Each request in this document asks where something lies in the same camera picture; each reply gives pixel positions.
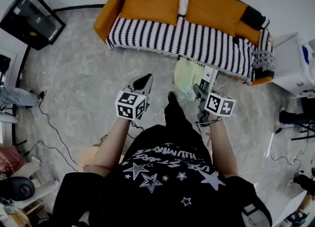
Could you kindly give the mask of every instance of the hand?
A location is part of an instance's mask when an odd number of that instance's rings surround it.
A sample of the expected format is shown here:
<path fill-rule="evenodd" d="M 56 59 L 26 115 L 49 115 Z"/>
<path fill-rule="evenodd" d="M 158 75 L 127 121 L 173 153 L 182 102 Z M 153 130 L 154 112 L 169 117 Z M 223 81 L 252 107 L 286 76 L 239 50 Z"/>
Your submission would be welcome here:
<path fill-rule="evenodd" d="M 219 117 L 216 114 L 209 112 L 209 117 L 208 117 L 209 121 L 217 120 L 218 118 Z"/>

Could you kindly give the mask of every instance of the cable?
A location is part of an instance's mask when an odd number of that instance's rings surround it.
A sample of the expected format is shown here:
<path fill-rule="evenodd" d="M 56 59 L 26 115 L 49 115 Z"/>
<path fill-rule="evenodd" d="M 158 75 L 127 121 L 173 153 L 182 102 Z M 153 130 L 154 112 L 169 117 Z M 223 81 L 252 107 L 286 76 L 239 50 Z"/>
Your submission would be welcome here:
<path fill-rule="evenodd" d="M 277 131 L 276 131 L 276 133 L 275 133 L 275 135 L 276 134 L 278 134 L 279 132 L 281 132 L 282 130 L 280 130 L 280 129 L 278 129 Z M 270 157 L 271 157 L 271 159 L 274 161 L 274 162 L 276 162 L 276 161 L 278 161 L 278 160 L 280 160 L 280 159 L 285 159 L 286 160 L 286 162 L 289 164 L 289 165 L 291 165 L 291 163 L 289 162 L 289 160 L 288 160 L 288 158 L 286 157 L 286 156 L 280 156 L 279 158 L 277 158 L 277 159 L 274 159 L 273 157 L 272 157 L 272 143 L 271 143 L 271 148 L 270 148 Z M 304 149 L 304 151 L 299 151 L 298 152 L 298 154 L 296 155 L 296 157 L 295 157 L 295 159 L 294 159 L 294 161 L 299 161 L 300 162 L 300 165 L 302 164 L 302 161 L 301 160 L 298 160 L 297 159 L 297 157 L 299 156 L 299 154 L 301 154 L 301 155 L 304 155 L 304 153 L 306 152 L 306 149 L 307 149 L 307 147 L 308 147 L 308 145 L 309 145 L 309 139 L 306 139 L 306 146 L 305 146 L 305 149 Z"/>
<path fill-rule="evenodd" d="M 198 122 L 197 122 L 197 121 L 195 121 L 195 125 L 197 126 L 197 128 L 198 128 L 198 130 L 199 130 L 199 132 L 200 132 L 200 135 L 201 135 L 201 130 L 200 130 L 200 128 L 199 128 L 199 125 L 198 125 Z"/>
<path fill-rule="evenodd" d="M 130 136 L 130 134 L 129 134 L 129 133 L 127 133 L 127 134 L 128 134 L 128 136 L 129 136 L 130 138 L 133 138 L 133 139 L 135 139 L 134 137 Z"/>
<path fill-rule="evenodd" d="M 69 154 L 69 156 L 70 156 L 70 159 L 78 166 L 78 163 L 77 162 L 75 162 L 74 160 L 73 160 L 73 158 L 71 157 L 71 154 L 70 154 L 70 151 L 69 151 L 69 148 L 67 147 L 67 145 L 63 142 L 63 140 L 61 139 L 61 137 L 60 137 L 60 134 L 59 134 L 59 132 L 58 132 L 58 130 L 56 129 L 56 128 L 54 128 L 51 124 L 50 124 L 50 121 L 49 121 L 49 115 L 47 114 L 47 113 L 44 113 L 42 110 L 41 110 L 41 108 L 39 107 L 39 110 L 40 110 L 40 112 L 42 113 L 42 114 L 44 114 L 44 115 L 46 115 L 47 116 L 47 120 L 48 120 L 48 124 L 53 128 L 53 129 L 55 129 L 55 131 L 57 132 L 57 134 L 58 134 L 58 136 L 59 136 L 59 139 L 60 139 L 60 141 L 63 143 L 63 145 L 66 147 L 66 149 L 67 149 L 67 151 L 68 151 L 68 154 Z"/>
<path fill-rule="evenodd" d="M 48 149 L 56 149 L 56 150 L 58 151 L 58 153 L 60 153 L 60 155 L 64 158 L 65 162 L 66 162 L 69 166 L 71 166 L 71 165 L 69 164 L 69 162 L 67 161 L 67 159 L 63 156 L 63 154 L 62 154 L 56 147 L 49 147 L 49 146 L 46 146 L 46 145 L 44 144 L 44 142 L 41 141 L 41 140 L 39 140 L 35 145 L 33 145 L 32 148 L 31 148 L 29 151 L 27 151 L 26 153 L 24 153 L 24 156 L 27 156 L 27 155 L 33 150 L 33 148 L 34 148 L 38 143 L 42 143 L 43 146 L 46 147 L 46 148 L 48 148 Z"/>
<path fill-rule="evenodd" d="M 215 119 L 215 120 L 211 120 L 211 121 L 208 121 L 208 122 L 203 122 L 203 123 L 201 123 L 201 122 L 196 121 L 195 123 L 200 124 L 200 125 L 212 124 L 212 123 L 215 123 L 215 122 L 217 122 L 217 121 L 219 121 L 219 120 L 221 120 L 221 119 L 222 119 L 222 117 L 219 117 L 219 118 L 217 118 L 217 119 Z"/>
<path fill-rule="evenodd" d="M 270 157 L 271 157 L 271 159 L 272 159 L 274 162 L 276 162 L 276 161 L 278 161 L 278 160 L 284 158 L 284 159 L 286 159 L 286 162 L 287 162 L 289 165 L 291 165 L 291 163 L 289 162 L 289 160 L 287 159 L 286 156 L 280 156 L 279 158 L 274 159 L 274 158 L 272 157 L 272 154 L 271 154 L 271 149 L 270 149 Z"/>
<path fill-rule="evenodd" d="M 100 138 L 100 142 L 102 142 L 103 138 L 105 138 L 105 137 L 107 137 L 107 136 L 108 136 L 108 134 L 107 134 L 107 135 L 104 135 L 102 138 Z"/>
<path fill-rule="evenodd" d="M 9 163 L 9 160 L 8 160 L 8 159 L 4 159 L 4 160 L 0 163 L 0 166 L 3 165 L 3 168 L 0 169 L 0 172 L 1 172 L 1 173 L 12 172 L 12 170 L 9 169 L 9 168 L 17 167 L 17 166 L 21 165 L 20 161 L 21 161 L 21 159 L 20 159 L 19 161 L 16 161 L 16 162 Z"/>
<path fill-rule="evenodd" d="M 137 129 L 140 129 L 140 130 L 144 131 L 144 128 L 137 126 L 137 124 L 136 124 L 134 121 L 131 121 L 131 126 L 132 126 L 132 127 L 136 127 Z M 135 137 L 132 137 L 132 136 L 129 134 L 129 132 L 127 133 L 127 135 L 128 135 L 130 138 L 135 139 Z M 105 138 L 105 137 L 107 137 L 107 136 L 108 136 L 108 134 L 104 135 L 104 136 L 100 139 L 100 142 L 102 142 L 103 138 Z"/>
<path fill-rule="evenodd" d="M 128 135 L 130 138 L 135 139 L 135 138 L 132 137 L 129 133 L 127 133 L 127 135 Z M 100 139 L 100 142 L 102 142 L 103 138 L 105 138 L 105 137 L 107 137 L 107 136 L 108 136 L 108 134 L 104 135 L 104 136 Z"/>
<path fill-rule="evenodd" d="M 215 123 L 215 122 L 217 122 L 217 121 L 219 121 L 219 120 L 221 120 L 222 119 L 222 117 L 218 117 L 217 119 L 215 119 L 215 120 L 211 120 L 211 121 L 208 121 L 208 122 L 198 122 L 198 121 L 195 121 L 194 123 L 195 123 L 195 125 L 197 126 L 197 128 L 198 128 L 198 130 L 199 130 L 199 132 L 200 132 L 200 135 L 201 135 L 201 129 L 200 129 L 200 127 L 199 127 L 199 125 L 206 125 L 206 126 L 208 126 L 209 124 L 212 124 L 212 123 Z"/>
<path fill-rule="evenodd" d="M 136 127 L 137 129 L 140 129 L 140 130 L 144 131 L 144 128 L 137 126 L 137 124 L 134 121 L 131 121 L 131 126 L 132 127 Z"/>

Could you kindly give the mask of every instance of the black and white striped blanket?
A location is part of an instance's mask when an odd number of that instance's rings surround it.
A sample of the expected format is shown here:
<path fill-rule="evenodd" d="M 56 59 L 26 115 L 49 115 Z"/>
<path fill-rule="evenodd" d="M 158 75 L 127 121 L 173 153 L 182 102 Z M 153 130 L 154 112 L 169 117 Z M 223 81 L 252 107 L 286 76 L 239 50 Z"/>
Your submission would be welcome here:
<path fill-rule="evenodd" d="M 176 27 L 118 16 L 106 41 L 111 49 L 135 48 L 173 57 L 186 56 L 251 84 L 257 68 L 261 73 L 261 65 L 264 65 L 265 71 L 269 70 L 270 64 L 274 64 L 273 47 L 268 42 L 270 35 L 266 29 L 269 23 L 265 18 L 257 48 L 247 39 L 232 37 L 214 28 L 190 23 L 181 15 Z"/>

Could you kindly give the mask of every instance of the black t-shirt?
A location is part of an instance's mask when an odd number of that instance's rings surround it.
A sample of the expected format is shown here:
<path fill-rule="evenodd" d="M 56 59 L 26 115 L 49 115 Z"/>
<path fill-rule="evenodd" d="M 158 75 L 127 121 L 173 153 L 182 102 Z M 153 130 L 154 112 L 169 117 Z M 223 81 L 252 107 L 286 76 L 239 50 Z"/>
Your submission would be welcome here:
<path fill-rule="evenodd" d="M 65 205 L 75 205 L 63 217 Z M 212 165 L 200 139 L 178 138 L 165 127 L 141 133 L 118 167 L 105 178 L 97 174 L 65 176 L 56 199 L 53 222 L 74 224 L 90 211 L 89 224 L 117 226 L 244 226 L 242 211 L 258 205 L 270 219 L 253 185 L 240 177 L 224 178 Z"/>

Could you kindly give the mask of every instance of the person's leg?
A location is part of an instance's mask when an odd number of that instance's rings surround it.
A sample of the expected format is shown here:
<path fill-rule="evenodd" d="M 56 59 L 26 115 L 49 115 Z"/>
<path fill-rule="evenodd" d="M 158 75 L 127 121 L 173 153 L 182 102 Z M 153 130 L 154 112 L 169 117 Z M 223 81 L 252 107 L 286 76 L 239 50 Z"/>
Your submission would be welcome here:
<path fill-rule="evenodd" d="M 315 181 L 310 179 L 304 174 L 300 174 L 293 178 L 293 182 L 297 183 L 301 186 L 301 188 L 305 189 L 309 192 L 312 196 L 315 195 Z"/>
<path fill-rule="evenodd" d="M 166 127 L 170 130 L 193 130 L 191 123 L 186 119 L 174 92 L 168 94 L 168 105 L 164 109 Z"/>
<path fill-rule="evenodd" d="M 315 116 L 313 113 L 289 113 L 286 111 L 281 111 L 279 114 L 279 122 L 282 124 L 315 124 Z"/>
<path fill-rule="evenodd" d="M 42 198 L 43 196 L 49 194 L 52 190 L 54 190 L 56 187 L 58 187 L 59 181 L 54 180 L 54 181 L 49 181 L 40 186 L 39 188 L 35 188 L 35 194 L 31 199 L 25 200 L 25 201 L 17 201 L 14 202 L 14 206 L 23 209 L 32 202 L 36 201 L 37 199 Z"/>
<path fill-rule="evenodd" d="M 38 104 L 38 97 L 23 89 L 0 87 L 0 94 L 1 106 L 15 104 L 18 106 L 35 107 Z"/>
<path fill-rule="evenodd" d="M 168 105 L 165 110 L 166 129 L 171 132 L 175 140 L 189 146 L 200 146 L 204 150 L 205 146 L 201 135 L 192 128 L 192 124 L 186 119 L 185 114 L 176 95 L 170 92 L 168 95 Z"/>
<path fill-rule="evenodd" d="M 32 161 L 24 164 L 18 171 L 12 174 L 12 177 L 22 176 L 29 178 L 32 174 L 40 169 L 40 164 L 37 161 Z"/>

